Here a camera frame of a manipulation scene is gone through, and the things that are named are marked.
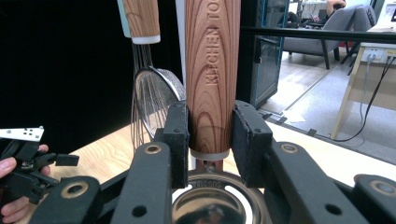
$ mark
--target black cable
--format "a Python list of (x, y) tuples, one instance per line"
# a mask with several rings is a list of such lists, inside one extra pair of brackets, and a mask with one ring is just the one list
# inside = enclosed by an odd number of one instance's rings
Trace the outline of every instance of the black cable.
[(372, 104), (373, 104), (374, 98), (376, 97), (376, 93), (378, 92), (379, 87), (381, 86), (382, 79), (384, 78), (385, 74), (388, 72), (390, 66), (391, 66), (391, 65), (393, 64), (393, 62), (396, 60), (396, 57), (392, 57), (391, 59), (392, 59), (392, 60), (391, 60), (390, 63), (389, 63), (389, 59), (387, 59), (387, 62), (386, 62), (385, 65), (384, 65), (384, 69), (382, 70), (381, 78), (379, 79), (379, 82), (378, 82), (378, 84), (376, 85), (375, 90), (374, 90), (374, 92), (373, 92), (373, 96), (372, 96), (372, 98), (370, 99), (370, 102), (369, 102), (369, 104), (368, 104), (368, 106), (367, 106), (366, 113), (365, 113), (365, 115), (364, 115), (364, 122), (363, 122), (363, 125), (361, 125), (361, 129), (360, 129), (355, 135), (353, 135), (352, 137), (350, 137), (350, 138), (348, 138), (348, 139), (340, 139), (340, 140), (339, 140), (339, 139), (331, 139), (331, 138), (329, 138), (329, 137), (327, 137), (327, 136), (323, 136), (323, 135), (320, 135), (320, 134), (317, 134), (317, 136), (330, 139), (330, 140), (332, 140), (332, 141), (334, 141), (334, 142), (347, 142), (347, 141), (353, 139), (354, 137), (358, 136), (358, 135), (363, 131), (364, 126), (366, 125), (367, 116), (368, 116), (368, 114), (369, 114), (370, 108), (371, 108), (371, 106), (372, 106)]

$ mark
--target floor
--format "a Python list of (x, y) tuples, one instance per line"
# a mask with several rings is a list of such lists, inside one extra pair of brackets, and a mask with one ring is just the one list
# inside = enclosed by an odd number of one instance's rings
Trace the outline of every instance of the floor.
[[(342, 59), (346, 53), (343, 49), (340, 51)], [(349, 81), (347, 73), (351, 62), (340, 64), (329, 56), (331, 69), (326, 70), (322, 57), (284, 53), (278, 92), (259, 112), (268, 121), (301, 133), (316, 132), (316, 138), (396, 165), (395, 111), (372, 106), (362, 133), (344, 142), (329, 138)], [(291, 80), (295, 80), (293, 85), (290, 85)], [(358, 132), (361, 128), (360, 108), (360, 103), (354, 103), (336, 140), (348, 139)], [(363, 115), (366, 108), (367, 105), (362, 105)]]

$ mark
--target wooden handle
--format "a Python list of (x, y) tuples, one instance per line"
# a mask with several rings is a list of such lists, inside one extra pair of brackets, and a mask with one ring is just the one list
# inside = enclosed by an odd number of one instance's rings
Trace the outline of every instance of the wooden handle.
[(240, 5), (240, 0), (186, 0), (190, 147), (201, 160), (222, 160), (231, 146)]
[(123, 4), (134, 43), (160, 42), (157, 0), (123, 0)]

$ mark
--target person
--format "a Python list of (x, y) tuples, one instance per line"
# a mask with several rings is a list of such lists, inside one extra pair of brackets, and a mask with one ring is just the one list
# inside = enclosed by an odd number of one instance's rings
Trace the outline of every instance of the person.
[[(334, 14), (334, 12), (340, 8), (343, 8), (347, 5), (346, 0), (327, 0), (326, 2), (326, 21)], [(286, 18), (286, 28), (298, 28), (305, 27), (310, 23), (315, 23), (319, 21), (318, 16), (313, 16), (312, 21), (303, 21), (302, 18), (298, 17), (294, 12), (289, 12), (288, 17)]]
[[(49, 147), (47, 145), (39, 146), (38, 150), (48, 151)], [(11, 173), (16, 167), (17, 162), (14, 158), (7, 158), (0, 161), (0, 178)], [(50, 168), (48, 166), (41, 169), (41, 174), (50, 175)], [(29, 211), (29, 199), (26, 197), (21, 197), (14, 202), (5, 204), (1, 208), (1, 215), (3, 216), (3, 223), (12, 223), (23, 219)]]

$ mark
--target table surface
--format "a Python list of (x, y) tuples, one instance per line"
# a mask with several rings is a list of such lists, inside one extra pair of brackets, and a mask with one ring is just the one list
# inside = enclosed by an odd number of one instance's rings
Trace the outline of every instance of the table surface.
[[(276, 141), (288, 141), (304, 147), (328, 176), (349, 186), (354, 185), (353, 177), (357, 174), (382, 175), (396, 181), (394, 165), (272, 123), (268, 125)], [(131, 126), (128, 125), (71, 153), (80, 156), (77, 167), (52, 165), (51, 176), (60, 179), (67, 176), (90, 175), (104, 183), (129, 169), (134, 155), (132, 148)], [(237, 174), (232, 153), (224, 160), (224, 170)], [(30, 215), (34, 210), (35, 206), (31, 205)], [(27, 223), (30, 215), (19, 223)]]

